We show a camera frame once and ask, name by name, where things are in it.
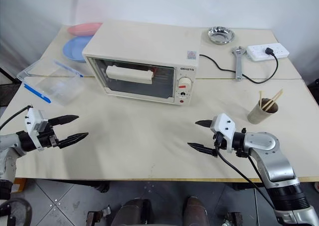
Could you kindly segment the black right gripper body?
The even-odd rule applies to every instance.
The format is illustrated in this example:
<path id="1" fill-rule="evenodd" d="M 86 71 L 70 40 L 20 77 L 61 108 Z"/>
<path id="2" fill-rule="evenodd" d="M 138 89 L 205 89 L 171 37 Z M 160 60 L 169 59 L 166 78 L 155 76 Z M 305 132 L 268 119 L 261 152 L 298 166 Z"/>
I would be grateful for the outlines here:
<path id="1" fill-rule="evenodd" d="M 213 136 L 214 140 L 214 149 L 212 150 L 212 155 L 214 157 L 220 157 L 221 159 L 224 159 L 224 157 L 220 153 L 221 150 L 226 150 L 227 149 L 227 141 L 224 139 L 224 135 L 220 132 L 217 132 Z"/>

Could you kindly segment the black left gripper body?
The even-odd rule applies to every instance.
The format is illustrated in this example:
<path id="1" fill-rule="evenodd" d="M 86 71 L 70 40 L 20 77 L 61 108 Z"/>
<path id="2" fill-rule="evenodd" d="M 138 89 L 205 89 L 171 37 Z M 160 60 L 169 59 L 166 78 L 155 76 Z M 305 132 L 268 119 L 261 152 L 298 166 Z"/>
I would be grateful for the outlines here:
<path id="1" fill-rule="evenodd" d="M 46 125 L 44 131 L 40 132 L 37 138 L 42 147 L 49 148 L 59 146 L 59 140 L 51 125 Z"/>

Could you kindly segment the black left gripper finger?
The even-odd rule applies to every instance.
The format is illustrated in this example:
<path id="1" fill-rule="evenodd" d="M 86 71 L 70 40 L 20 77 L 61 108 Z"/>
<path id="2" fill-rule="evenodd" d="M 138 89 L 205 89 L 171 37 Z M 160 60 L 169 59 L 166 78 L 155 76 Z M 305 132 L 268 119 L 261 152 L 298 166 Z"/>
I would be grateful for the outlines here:
<path id="1" fill-rule="evenodd" d="M 48 123 L 51 126 L 63 125 L 63 124 L 70 123 L 78 118 L 79 118 L 79 116 L 77 116 L 77 115 L 64 115 L 64 116 L 59 116 L 59 117 L 48 119 Z"/>
<path id="2" fill-rule="evenodd" d="M 79 141 L 83 140 L 86 136 L 88 136 L 88 132 L 86 133 L 78 133 L 71 136 L 68 136 L 66 139 L 59 141 L 58 147 L 59 148 L 66 148 L 73 144 L 78 143 Z"/>

